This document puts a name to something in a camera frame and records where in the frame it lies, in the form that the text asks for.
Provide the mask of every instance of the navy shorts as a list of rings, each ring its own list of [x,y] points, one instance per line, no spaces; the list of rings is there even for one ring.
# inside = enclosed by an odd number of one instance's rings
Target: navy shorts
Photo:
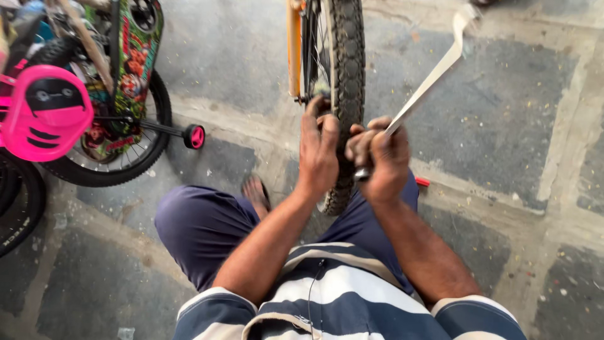
[[[418,195],[409,170],[400,197],[417,211]],[[170,191],[159,202],[155,217],[159,238],[200,292],[212,286],[222,263],[259,222],[246,198],[202,186],[180,186]],[[407,294],[413,292],[390,241],[359,191],[317,240],[327,242],[349,242],[365,249],[390,269]]]

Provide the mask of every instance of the forearm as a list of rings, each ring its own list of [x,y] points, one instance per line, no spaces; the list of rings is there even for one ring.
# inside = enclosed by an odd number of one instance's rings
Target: forearm
[[[405,203],[376,204],[373,209],[403,273],[427,306],[443,298],[481,294],[461,259]]]
[[[259,305],[310,217],[315,201],[296,190],[275,208],[222,265],[213,287]]]

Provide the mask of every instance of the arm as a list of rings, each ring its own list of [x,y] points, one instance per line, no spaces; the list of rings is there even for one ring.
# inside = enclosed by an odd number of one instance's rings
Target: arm
[[[312,209],[338,177],[338,119],[319,111],[323,97],[309,104],[301,123],[300,175],[294,192],[254,228],[222,265],[213,287],[223,287],[256,305],[271,288]],[[318,130],[323,125],[323,133]]]
[[[400,200],[410,152],[404,128],[391,137],[384,134],[390,122],[389,117],[375,119],[368,131],[353,126],[350,132],[355,136],[347,142],[345,153],[357,166],[374,164],[371,178],[360,185],[361,192],[392,243],[403,273],[428,307],[443,298],[480,295],[461,259]]]

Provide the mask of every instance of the red object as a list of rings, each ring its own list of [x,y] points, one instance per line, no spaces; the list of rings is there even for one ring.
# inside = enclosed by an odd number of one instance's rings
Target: red object
[[[427,180],[427,179],[421,178],[421,177],[417,177],[417,176],[416,176],[416,183],[417,183],[417,185],[425,186],[426,188],[428,186],[430,186],[430,180]]]

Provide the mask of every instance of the orange bicycle frame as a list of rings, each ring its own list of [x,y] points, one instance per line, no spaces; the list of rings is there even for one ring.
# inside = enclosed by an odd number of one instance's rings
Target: orange bicycle frame
[[[301,30],[300,11],[306,1],[287,0],[289,95],[300,97]]]

